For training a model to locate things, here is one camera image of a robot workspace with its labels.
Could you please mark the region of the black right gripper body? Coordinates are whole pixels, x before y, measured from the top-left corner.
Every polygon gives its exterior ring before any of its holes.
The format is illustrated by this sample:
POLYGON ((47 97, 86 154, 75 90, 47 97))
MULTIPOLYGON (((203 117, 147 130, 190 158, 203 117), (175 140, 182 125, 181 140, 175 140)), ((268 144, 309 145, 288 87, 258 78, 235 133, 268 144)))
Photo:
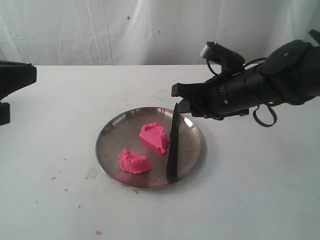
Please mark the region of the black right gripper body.
POLYGON ((211 83, 212 88, 202 96, 193 98, 197 115, 194 117, 222 120, 231 116, 246 116, 249 109, 263 105, 265 76, 259 67, 251 67, 240 73, 220 74, 204 83, 211 83))

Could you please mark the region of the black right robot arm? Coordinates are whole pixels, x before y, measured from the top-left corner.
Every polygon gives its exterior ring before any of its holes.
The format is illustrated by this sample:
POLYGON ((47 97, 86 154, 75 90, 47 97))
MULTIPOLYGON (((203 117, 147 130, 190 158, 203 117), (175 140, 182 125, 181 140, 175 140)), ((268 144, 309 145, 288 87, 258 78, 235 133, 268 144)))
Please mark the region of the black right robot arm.
POLYGON ((293 40, 268 57, 250 62, 217 42, 206 43, 201 56, 220 65, 221 72, 202 83, 176 83, 173 97, 180 97, 174 110, 218 121, 246 116, 250 108, 281 104, 300 106, 320 95, 320 48, 293 40))

